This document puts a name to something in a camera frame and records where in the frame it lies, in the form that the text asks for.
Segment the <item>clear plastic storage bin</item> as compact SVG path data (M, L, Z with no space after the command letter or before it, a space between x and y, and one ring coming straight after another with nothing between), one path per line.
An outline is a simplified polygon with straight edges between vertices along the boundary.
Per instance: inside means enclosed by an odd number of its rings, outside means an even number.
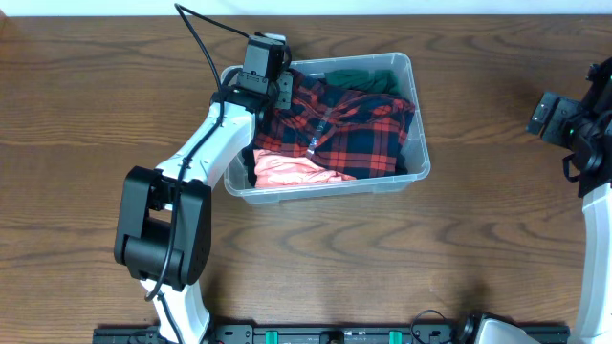
M416 105L407 139L401 151L407 172L403 175L342 183L254 188L248 181L248 169L244 164L243 156L237 154L223 175L223 185L230 195L242 198L249 204L271 204L281 201L356 193L399 192L406 189L411 183L427 177L431 169L431 162L422 116L418 107L419 102L412 63L406 54L395 52L298 60L292 63L292 67L313 77L322 77L328 72L342 69L359 69L371 73L377 70L393 72L399 82L400 95Z

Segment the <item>red navy plaid shirt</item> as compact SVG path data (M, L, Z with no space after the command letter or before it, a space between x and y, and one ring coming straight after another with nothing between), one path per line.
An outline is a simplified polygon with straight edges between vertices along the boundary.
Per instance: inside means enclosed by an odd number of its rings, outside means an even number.
M400 96L342 89L295 69L291 107L276 109L253 141L356 179L405 172L402 154L415 105Z

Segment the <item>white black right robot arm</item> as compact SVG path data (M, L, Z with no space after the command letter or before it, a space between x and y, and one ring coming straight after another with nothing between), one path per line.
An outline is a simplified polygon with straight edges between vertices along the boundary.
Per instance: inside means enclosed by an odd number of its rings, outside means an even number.
M562 147L565 179L579 185L585 258L575 327L564 343L611 341L611 60L589 66L582 100L546 92L526 131Z

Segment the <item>pink garment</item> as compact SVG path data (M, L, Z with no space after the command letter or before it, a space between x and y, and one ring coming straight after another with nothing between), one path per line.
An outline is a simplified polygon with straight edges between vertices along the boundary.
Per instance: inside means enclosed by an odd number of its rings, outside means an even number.
M253 156L256 188L340 183L355 179L318 166L305 157L286 157L265 149L255 149Z

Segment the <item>dark green garment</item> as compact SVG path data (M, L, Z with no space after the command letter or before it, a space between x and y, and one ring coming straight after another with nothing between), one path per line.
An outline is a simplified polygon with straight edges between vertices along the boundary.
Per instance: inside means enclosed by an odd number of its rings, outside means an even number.
M390 70L336 70L326 73L324 79L327 84L348 90L394 96L400 93L398 79Z

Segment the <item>large black garment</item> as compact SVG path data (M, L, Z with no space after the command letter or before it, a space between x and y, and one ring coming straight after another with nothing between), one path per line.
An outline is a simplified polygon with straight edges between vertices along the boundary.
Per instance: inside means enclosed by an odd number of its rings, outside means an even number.
M243 164L247 172L247 180L251 187L255 187L257 182L257 175L255 174L255 158L253 149L250 147L244 148L241 152L243 158Z

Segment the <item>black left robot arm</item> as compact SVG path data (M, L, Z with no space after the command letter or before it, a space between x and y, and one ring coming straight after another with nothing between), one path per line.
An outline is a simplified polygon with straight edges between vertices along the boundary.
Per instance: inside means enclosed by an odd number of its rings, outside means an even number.
M212 189L264 117L290 107L292 87L288 71L274 81L229 71L185 145L156 168L135 166L125 177L114 256L153 302L161 339L205 342L210 314L199 278L210 253Z

